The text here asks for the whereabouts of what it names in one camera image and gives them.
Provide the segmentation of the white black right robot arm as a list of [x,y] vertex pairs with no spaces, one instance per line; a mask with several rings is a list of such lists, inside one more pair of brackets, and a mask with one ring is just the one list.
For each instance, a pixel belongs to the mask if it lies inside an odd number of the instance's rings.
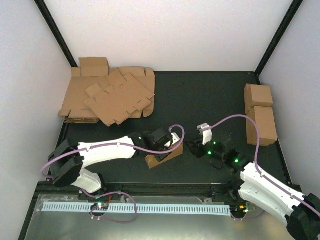
[[320,235],[320,199],[285,185],[265,170],[256,167],[239,151],[228,149],[222,142],[203,144],[202,140],[187,140],[191,153],[201,158],[213,158],[222,163],[233,181],[227,189],[228,198],[241,199],[269,213],[286,226],[295,240],[316,240]]

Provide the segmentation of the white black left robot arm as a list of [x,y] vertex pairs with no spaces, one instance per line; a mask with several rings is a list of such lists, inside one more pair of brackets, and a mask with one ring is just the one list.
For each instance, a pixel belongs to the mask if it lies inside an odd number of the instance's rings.
[[102,162],[131,159],[148,154],[133,146],[152,152],[161,152],[161,154],[155,155],[156,160],[161,162],[170,155],[166,151],[180,140],[175,132],[162,128],[154,132],[135,132],[116,140],[103,142],[85,143],[66,139],[49,155],[49,162],[72,151],[80,149],[84,149],[84,151],[72,153],[49,166],[53,185],[57,188],[72,185],[85,190],[95,199],[101,200],[107,195],[108,188],[104,185],[102,175],[87,170],[87,167]]

